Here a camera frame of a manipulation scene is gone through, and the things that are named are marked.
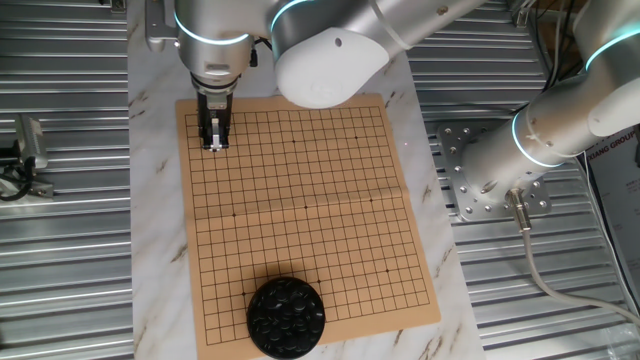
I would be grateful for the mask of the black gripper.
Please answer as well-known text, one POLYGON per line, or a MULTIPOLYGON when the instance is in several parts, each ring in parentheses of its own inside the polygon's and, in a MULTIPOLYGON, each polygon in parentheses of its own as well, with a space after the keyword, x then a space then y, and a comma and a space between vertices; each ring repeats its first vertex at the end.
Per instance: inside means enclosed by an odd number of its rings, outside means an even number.
MULTIPOLYGON (((233 93, 236 89, 239 77, 232 79, 211 79, 191 74, 191 81, 197 93, 204 97, 200 100, 207 108, 210 115, 216 115, 220 122, 220 145, 222 149, 229 147, 229 133, 231 125, 233 93)), ((212 145, 212 133, 209 128, 200 127, 199 136, 201 147, 210 150, 212 145)))

